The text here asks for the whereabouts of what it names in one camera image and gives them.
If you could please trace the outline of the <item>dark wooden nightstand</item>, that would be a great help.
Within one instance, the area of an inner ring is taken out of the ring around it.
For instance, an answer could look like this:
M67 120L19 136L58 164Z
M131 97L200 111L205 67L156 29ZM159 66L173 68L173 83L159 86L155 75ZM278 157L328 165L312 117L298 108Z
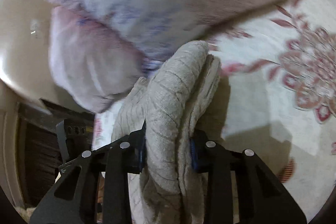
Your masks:
M54 184L63 163L56 126L71 122L66 132L84 135L92 143L94 114L71 110L41 99L42 106L19 103L16 157L23 207L36 207Z

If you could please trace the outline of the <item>beige cable-knit sweater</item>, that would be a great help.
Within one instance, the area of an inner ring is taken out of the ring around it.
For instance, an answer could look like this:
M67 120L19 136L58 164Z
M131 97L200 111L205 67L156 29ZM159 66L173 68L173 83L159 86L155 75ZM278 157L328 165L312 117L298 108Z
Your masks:
M206 42L189 42L126 97L111 139L146 126L146 167L129 176L135 223L203 222L207 178L191 166L190 138L213 100L220 66Z

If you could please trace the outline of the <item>floral bed sheet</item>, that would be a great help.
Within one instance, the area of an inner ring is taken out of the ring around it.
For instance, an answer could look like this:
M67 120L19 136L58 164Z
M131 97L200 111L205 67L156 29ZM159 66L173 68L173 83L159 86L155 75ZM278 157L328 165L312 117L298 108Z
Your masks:
M251 149L298 213L262 223L312 223L335 187L335 0L287 0L208 39L222 77L195 101L191 127L226 149Z

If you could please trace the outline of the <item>left floral pillow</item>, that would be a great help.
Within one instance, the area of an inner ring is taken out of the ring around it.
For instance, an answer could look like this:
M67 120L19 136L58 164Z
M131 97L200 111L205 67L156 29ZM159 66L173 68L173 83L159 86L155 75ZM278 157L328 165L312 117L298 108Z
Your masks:
M143 76L143 55L94 20L62 6L51 11L49 67L56 85L84 109L101 113Z

